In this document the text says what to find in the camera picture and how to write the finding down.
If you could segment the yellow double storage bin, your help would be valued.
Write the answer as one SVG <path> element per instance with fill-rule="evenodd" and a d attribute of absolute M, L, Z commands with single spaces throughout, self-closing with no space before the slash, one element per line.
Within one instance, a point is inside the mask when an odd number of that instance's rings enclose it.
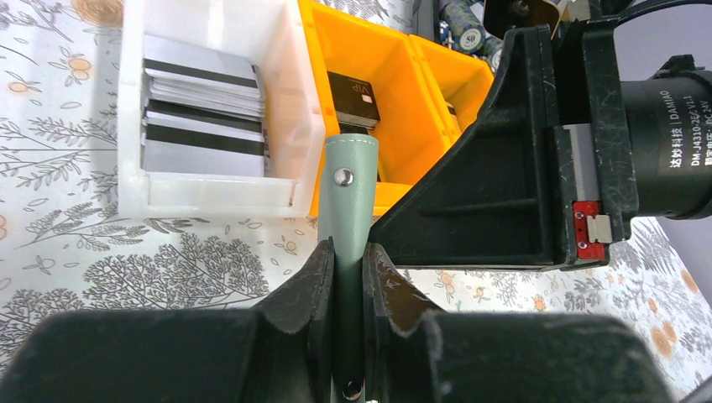
<path fill-rule="evenodd" d="M 380 122 L 373 213 L 384 215 L 474 122 L 493 84 L 490 66 L 440 44 L 300 1 L 326 135 L 339 133 L 328 73 L 371 84 Z"/>

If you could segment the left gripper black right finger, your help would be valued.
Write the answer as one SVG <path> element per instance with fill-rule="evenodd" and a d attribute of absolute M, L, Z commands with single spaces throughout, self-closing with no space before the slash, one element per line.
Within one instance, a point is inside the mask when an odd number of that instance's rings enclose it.
<path fill-rule="evenodd" d="M 613 317 L 452 313 L 363 259 L 366 388 L 379 402 L 669 402 L 645 343 Z"/>

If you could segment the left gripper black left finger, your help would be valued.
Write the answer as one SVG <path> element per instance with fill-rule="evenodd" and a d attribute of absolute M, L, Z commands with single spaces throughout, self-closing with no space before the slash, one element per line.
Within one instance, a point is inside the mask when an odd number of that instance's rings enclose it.
<path fill-rule="evenodd" d="M 326 402 L 332 242 L 249 309 L 48 318 L 1 381 L 4 402 Z"/>

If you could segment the white storage bin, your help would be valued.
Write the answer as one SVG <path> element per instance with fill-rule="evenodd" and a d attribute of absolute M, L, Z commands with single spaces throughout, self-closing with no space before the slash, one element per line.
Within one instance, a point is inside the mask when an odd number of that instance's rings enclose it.
<path fill-rule="evenodd" d="M 326 137 L 297 1 L 127 1 L 121 217 L 304 217 Z"/>

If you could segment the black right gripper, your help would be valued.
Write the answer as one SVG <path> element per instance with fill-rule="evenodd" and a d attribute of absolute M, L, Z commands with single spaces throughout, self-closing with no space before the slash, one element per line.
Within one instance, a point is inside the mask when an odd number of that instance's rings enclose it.
<path fill-rule="evenodd" d="M 504 41 L 475 121 L 372 226 L 398 265 L 605 262 L 634 217 L 711 213 L 711 74 L 675 55 L 622 81 L 615 31 L 675 1 L 488 1 Z"/>

